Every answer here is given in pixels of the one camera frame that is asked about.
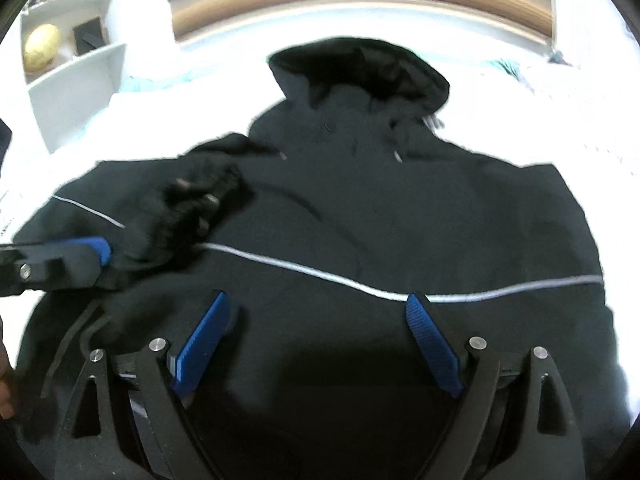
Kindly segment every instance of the jacket hood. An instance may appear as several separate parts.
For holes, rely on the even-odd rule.
[[[332,38],[269,59],[285,100],[252,125],[252,140],[284,153],[345,143],[402,148],[423,136],[423,118],[449,97],[449,83],[412,52],[380,40]],[[408,132],[420,125],[419,132]]]

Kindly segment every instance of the white bed sheet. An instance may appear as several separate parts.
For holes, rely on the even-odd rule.
[[[570,3],[565,1],[564,8],[575,14],[580,6],[577,0]],[[464,34],[455,44],[441,41],[436,50],[446,56],[439,56],[430,48],[422,26],[416,24],[413,35],[398,22],[392,30],[383,13],[369,13],[365,21],[357,21],[356,29],[348,27],[348,20],[355,23],[354,17],[344,14],[340,19],[325,16],[322,23],[310,23],[305,30],[280,23],[277,45],[267,39],[267,34],[274,36],[268,28],[254,30],[251,45],[238,34],[227,38],[229,41],[221,38],[209,44],[208,51],[190,53],[199,63],[222,55],[225,64],[212,74],[168,89],[114,95],[78,142],[57,150],[33,168],[27,179],[16,183],[3,200],[0,214],[11,215],[13,221],[2,239],[9,240],[59,186],[91,170],[99,160],[172,157],[229,131],[246,132],[255,116],[282,98],[264,62],[265,54],[275,48],[348,30],[361,36],[382,36],[419,52],[422,44],[426,59],[451,83],[450,99],[439,113],[445,123],[439,136],[518,165],[551,162],[582,205],[600,251],[619,362],[629,385],[629,410],[636,416],[640,412],[640,364],[635,359],[640,327],[635,288],[640,275],[640,141],[632,98],[638,95],[640,49],[609,0],[588,0],[585,5],[591,9],[591,23],[582,23],[577,32],[574,27],[573,43],[563,40],[566,57],[581,70],[548,65],[511,45],[500,47],[495,41],[485,41],[485,59],[493,52],[494,57],[521,62],[529,88],[496,69],[469,62],[468,53],[477,54],[477,49],[474,51],[472,41],[464,41]],[[606,47],[594,30],[607,35]],[[590,41],[580,43],[580,34],[588,34]],[[443,60],[455,56],[463,62]],[[26,292],[0,301],[4,342],[12,364],[40,296]]]

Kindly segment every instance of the reflective stripe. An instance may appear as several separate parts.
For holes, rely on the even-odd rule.
[[[117,227],[121,227],[122,229],[124,229],[124,225],[121,224],[120,222],[118,222],[117,220],[114,220],[113,218],[111,218],[110,216],[105,215],[104,213],[100,213],[100,211],[96,211],[95,209],[91,209],[90,207],[87,207],[79,202],[76,202],[75,200],[71,200],[68,198],[62,198],[61,196],[58,195],[54,195],[53,198],[60,200],[60,202],[67,202],[69,204],[73,204],[75,206],[78,206],[79,208],[84,209],[85,211],[88,211],[89,213],[93,213],[96,216],[99,216],[100,218],[104,218],[107,222],[111,222],[113,225],[117,226]]]
[[[245,260],[251,260],[252,262],[258,262],[261,264],[267,264],[272,267],[279,267],[281,269],[293,270],[308,276],[314,276],[327,282],[338,283],[339,285],[349,286],[365,294],[370,294],[376,298],[382,298],[383,300],[402,301],[403,303],[409,297],[409,294],[403,294],[400,292],[387,292],[386,290],[379,290],[363,283],[355,282],[349,278],[339,276],[338,274],[332,274],[330,272],[324,272],[324,270],[317,270],[311,267],[306,267],[286,260],[279,260],[277,258],[271,258],[270,256],[261,256],[260,254],[247,253],[240,251],[233,247],[228,247],[221,244],[203,243],[198,247],[208,249],[212,251],[220,251],[222,253],[233,254],[239,256]],[[569,276],[567,278],[552,278],[549,280],[537,280],[535,282],[518,283],[517,285],[505,286],[503,288],[497,288],[495,290],[488,290],[485,292],[473,292],[471,294],[428,294],[427,298],[432,303],[471,303],[475,301],[492,300],[494,298],[500,298],[502,296],[508,296],[510,294],[517,294],[520,292],[529,292],[531,290],[542,290],[546,288],[560,288],[563,286],[571,285],[584,285],[584,284],[599,284],[602,285],[604,280],[602,276],[598,274],[585,274],[582,276]]]

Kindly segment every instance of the black fabric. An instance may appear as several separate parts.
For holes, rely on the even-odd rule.
[[[98,285],[109,289],[158,272],[171,260],[180,262],[184,251],[250,195],[235,165],[213,164],[210,157],[197,154],[177,160],[100,163],[81,180],[65,186],[58,196],[69,199],[79,186],[91,197],[83,198],[82,204],[111,221],[52,200],[14,242],[101,234],[112,255]],[[50,218],[56,218],[55,224],[49,224]]]
[[[6,155],[6,150],[9,149],[9,144],[11,144],[11,130],[4,124],[4,121],[0,119],[0,168],[2,168],[4,156]]]
[[[640,472],[640,416],[598,480],[634,480]]]
[[[444,142],[425,126],[422,118],[446,102],[449,85],[418,57],[381,41],[338,38],[285,50],[270,67],[286,99],[252,124],[248,139],[230,134],[175,160],[104,162],[58,192],[125,229],[52,200],[17,241],[99,234],[119,254],[149,188],[188,180],[194,168],[235,165],[251,196],[214,226],[208,241],[222,246],[404,294],[601,273],[584,213],[555,168],[516,168]],[[106,295],[102,309],[113,322],[93,345],[139,348],[170,334],[199,294],[225,290],[234,322],[189,413],[230,480],[414,477],[456,403],[437,389],[401,301],[215,250],[185,253],[163,270]],[[25,335],[18,372],[27,391],[40,391],[49,364],[23,357],[44,337],[40,313],[60,316],[60,338],[79,315],[61,298],[44,299]],[[449,307],[465,338],[551,352],[593,475],[629,425],[602,286]],[[70,351],[56,376],[49,412],[58,418],[79,365],[79,352]],[[41,404],[26,396],[31,412],[48,412]],[[44,442],[37,432],[21,441],[49,477],[57,428],[40,428],[50,435],[47,445],[34,444]]]
[[[42,480],[42,475],[15,441],[4,420],[0,420],[0,474],[4,480]]]

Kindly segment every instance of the bookshelf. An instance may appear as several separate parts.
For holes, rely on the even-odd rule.
[[[127,45],[122,41],[110,43],[111,36],[119,35],[105,28],[113,1],[45,0],[20,14],[22,46],[44,23],[55,25],[62,36],[62,45],[47,69],[24,75],[33,114],[49,153],[76,140],[87,121],[109,105],[120,87]],[[106,45],[78,56],[74,28],[94,18],[102,22]]]

